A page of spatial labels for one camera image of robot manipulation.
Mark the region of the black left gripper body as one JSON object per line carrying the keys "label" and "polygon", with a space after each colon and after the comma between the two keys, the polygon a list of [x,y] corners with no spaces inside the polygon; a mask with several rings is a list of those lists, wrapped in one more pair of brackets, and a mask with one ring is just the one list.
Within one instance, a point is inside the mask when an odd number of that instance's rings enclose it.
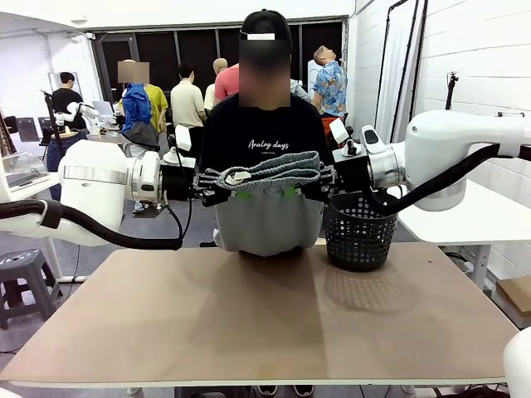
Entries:
{"label": "black left gripper body", "polygon": [[159,196],[163,200],[188,201],[194,198],[193,168],[162,161],[159,166]]}

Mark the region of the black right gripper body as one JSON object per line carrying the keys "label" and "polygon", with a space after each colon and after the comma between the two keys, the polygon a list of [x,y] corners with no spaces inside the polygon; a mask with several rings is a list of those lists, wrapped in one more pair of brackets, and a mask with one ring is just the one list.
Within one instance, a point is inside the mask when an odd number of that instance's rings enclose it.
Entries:
{"label": "black right gripper body", "polygon": [[363,192],[370,188],[367,155],[344,156],[334,153],[334,170],[336,186],[340,191]]}

